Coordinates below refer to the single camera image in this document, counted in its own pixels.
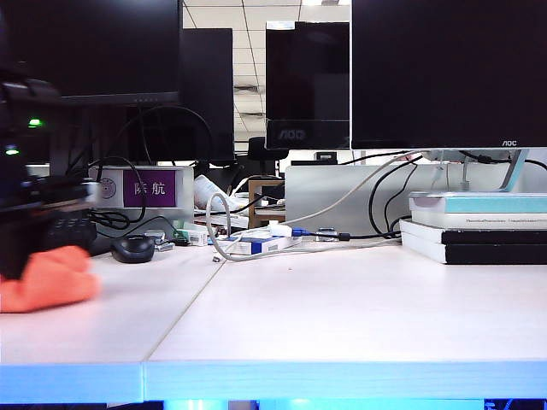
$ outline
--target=ceiling tile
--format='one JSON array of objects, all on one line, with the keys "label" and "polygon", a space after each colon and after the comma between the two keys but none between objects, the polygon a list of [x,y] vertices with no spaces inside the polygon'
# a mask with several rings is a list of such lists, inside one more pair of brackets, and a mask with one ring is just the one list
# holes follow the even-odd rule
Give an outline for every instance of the ceiling tile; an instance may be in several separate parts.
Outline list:
[{"label": "ceiling tile", "polygon": [[249,30],[265,30],[267,21],[296,21],[297,6],[245,7]]},{"label": "ceiling tile", "polygon": [[247,141],[245,142],[236,142],[234,144],[236,152],[247,152],[249,149],[249,143]]},{"label": "ceiling tile", "polygon": [[258,85],[255,75],[236,75],[233,77],[234,86]]},{"label": "ceiling tile", "polygon": [[253,49],[256,64],[266,64],[266,49]]},{"label": "ceiling tile", "polygon": [[256,75],[265,76],[266,75],[266,64],[255,64]]},{"label": "ceiling tile", "polygon": [[249,49],[249,35],[245,30],[233,31],[233,48],[234,49]]},{"label": "ceiling tile", "polygon": [[253,6],[299,6],[300,0],[243,0],[245,7]]},{"label": "ceiling tile", "polygon": [[240,101],[260,101],[260,94],[234,94],[233,95],[233,101],[240,102]]},{"label": "ceiling tile", "polygon": [[260,135],[256,135],[256,132],[236,132],[234,137],[236,142],[247,142],[249,138],[260,137]]},{"label": "ceiling tile", "polygon": [[261,113],[262,112],[262,104],[260,100],[258,101],[236,101],[235,102],[236,107],[238,108],[238,112],[240,114],[242,113]]},{"label": "ceiling tile", "polygon": [[245,131],[247,131],[247,128],[245,127],[245,124],[244,124],[243,122],[239,122],[239,123],[234,122],[234,123],[233,123],[233,130],[234,130],[235,132],[238,132],[238,131],[243,131],[243,132],[245,132]]},{"label": "ceiling tile", "polygon": [[266,124],[264,120],[247,120],[245,122],[245,128],[250,132],[266,132]]},{"label": "ceiling tile", "polygon": [[350,21],[351,6],[302,6],[300,21]]},{"label": "ceiling tile", "polygon": [[197,28],[246,30],[243,7],[189,7]]},{"label": "ceiling tile", "polygon": [[254,64],[234,64],[233,75],[256,75]]},{"label": "ceiling tile", "polygon": [[187,6],[241,6],[242,0],[185,0]]},{"label": "ceiling tile", "polygon": [[233,49],[234,64],[252,64],[253,55],[250,49]]},{"label": "ceiling tile", "polygon": [[254,49],[266,48],[266,31],[265,30],[249,30],[250,46]]},{"label": "ceiling tile", "polygon": [[188,9],[184,7],[182,9],[182,27],[183,28],[196,28],[196,25],[191,20],[190,13],[188,13]]}]

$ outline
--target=small box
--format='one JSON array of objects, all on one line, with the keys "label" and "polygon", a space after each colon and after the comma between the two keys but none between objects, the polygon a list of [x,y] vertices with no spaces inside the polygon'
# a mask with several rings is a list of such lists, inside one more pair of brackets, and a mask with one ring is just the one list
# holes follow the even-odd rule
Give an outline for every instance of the small box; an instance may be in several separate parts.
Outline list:
[{"label": "small box", "polygon": [[[219,245],[225,249],[235,240],[235,237],[221,239]],[[290,248],[301,242],[302,237],[244,237],[233,245],[228,252],[239,255],[255,255]]]},{"label": "small box", "polygon": [[190,229],[177,229],[177,233],[181,237],[186,239],[192,246],[207,246],[207,237],[209,236],[206,231],[194,231]]}]

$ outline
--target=light blue book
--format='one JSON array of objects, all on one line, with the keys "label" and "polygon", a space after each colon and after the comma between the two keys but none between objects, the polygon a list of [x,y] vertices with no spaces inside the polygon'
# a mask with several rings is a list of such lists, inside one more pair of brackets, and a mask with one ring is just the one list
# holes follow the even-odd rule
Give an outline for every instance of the light blue book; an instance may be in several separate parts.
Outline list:
[{"label": "light blue book", "polygon": [[410,210],[446,214],[547,214],[547,194],[412,192]]}]

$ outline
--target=green led light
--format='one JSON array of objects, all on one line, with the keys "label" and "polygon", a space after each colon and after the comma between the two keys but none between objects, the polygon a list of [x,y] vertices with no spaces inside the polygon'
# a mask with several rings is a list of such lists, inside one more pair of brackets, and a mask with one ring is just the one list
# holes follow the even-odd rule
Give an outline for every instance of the green led light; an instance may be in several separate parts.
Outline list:
[{"label": "green led light", "polygon": [[28,127],[29,128],[38,128],[39,126],[42,126],[44,123],[40,118],[31,118],[30,121],[28,121]]}]

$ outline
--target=white cable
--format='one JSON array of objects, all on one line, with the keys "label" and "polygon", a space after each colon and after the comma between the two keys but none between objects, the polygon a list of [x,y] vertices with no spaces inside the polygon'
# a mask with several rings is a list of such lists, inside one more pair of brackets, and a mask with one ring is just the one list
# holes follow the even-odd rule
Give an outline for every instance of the white cable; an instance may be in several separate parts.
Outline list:
[{"label": "white cable", "polygon": [[373,248],[373,247],[376,247],[376,246],[384,246],[384,245],[388,245],[388,244],[392,244],[392,243],[400,243],[401,242],[400,238],[393,238],[393,239],[384,239],[384,240],[374,242],[374,243],[364,243],[364,244],[358,244],[358,245],[330,246],[330,247],[327,247],[327,248],[318,248],[318,249],[302,249],[302,248],[282,249],[282,250],[274,250],[272,252],[264,252],[264,253],[261,253],[261,254],[255,254],[255,255],[234,256],[234,255],[228,254],[227,250],[229,250],[236,242],[240,241],[241,238],[243,237],[244,233],[251,232],[251,231],[260,231],[260,230],[264,230],[264,228],[255,228],[255,229],[250,229],[248,231],[237,232],[235,234],[235,235],[238,236],[238,237],[236,237],[236,240],[233,243],[231,243],[227,248],[223,249],[221,247],[221,245],[219,244],[218,240],[216,239],[215,232],[213,231],[213,226],[211,225],[211,218],[210,218],[211,203],[212,203],[213,199],[215,198],[215,196],[218,196],[219,198],[221,198],[221,201],[224,204],[225,210],[227,212],[229,212],[228,203],[227,203],[226,199],[221,194],[215,193],[212,197],[209,198],[209,201],[207,202],[207,208],[205,209],[205,213],[207,214],[207,217],[206,217],[205,223],[207,225],[207,231],[209,232],[209,237],[211,239],[211,242],[213,243],[213,246],[215,246],[216,251],[224,259],[227,259],[229,261],[234,261],[234,262],[253,261],[254,259],[260,259],[260,258],[264,258],[264,257],[267,257],[267,256],[273,256],[273,255],[279,255],[279,254],[293,254],[293,253],[314,254],[314,253],[319,253],[319,252],[327,252],[327,251],[330,251],[330,250],[365,249],[365,248]]},{"label": "white cable", "polygon": [[417,150],[414,150],[414,151],[409,151],[405,154],[402,154],[402,155],[398,155],[396,156],[395,158],[389,160],[388,162],[384,163],[383,165],[381,165],[378,169],[376,169],[376,171],[374,171],[373,173],[371,173],[370,175],[368,175],[363,181],[361,181],[355,188],[353,188],[352,190],[350,190],[347,194],[345,194],[344,196],[342,196],[340,199],[338,199],[334,204],[322,209],[321,211],[317,211],[313,214],[310,214],[310,215],[307,215],[307,216],[303,216],[301,218],[296,218],[295,220],[287,220],[286,222],[283,222],[282,225],[289,225],[289,224],[294,224],[294,223],[297,223],[297,222],[302,222],[303,220],[309,220],[311,218],[314,218],[316,216],[319,216],[319,215],[323,215],[325,213],[327,213],[328,211],[330,211],[331,209],[333,208],[336,208],[340,203],[342,203],[343,201],[345,201],[349,196],[351,196],[352,194],[354,194],[356,191],[358,191],[363,185],[365,185],[370,179],[372,179],[377,173],[379,173],[380,171],[382,171],[383,169],[385,169],[386,167],[388,167],[389,165],[391,165],[393,162],[395,161],[398,161],[400,160],[401,158],[404,158],[406,156],[409,156],[409,155],[413,155],[413,154],[420,154],[420,153],[423,153],[423,152],[429,152],[428,150],[423,150],[423,149],[417,149]]},{"label": "white cable", "polygon": [[[281,179],[280,177],[276,177],[275,175],[263,175],[263,176],[273,178],[273,179]],[[241,182],[238,184],[238,186],[236,186],[236,189],[232,191],[230,196],[235,196],[238,193],[238,191],[241,189],[241,187],[249,181],[249,179],[260,178],[260,177],[262,177],[262,175],[251,175],[250,177],[242,179]]]}]

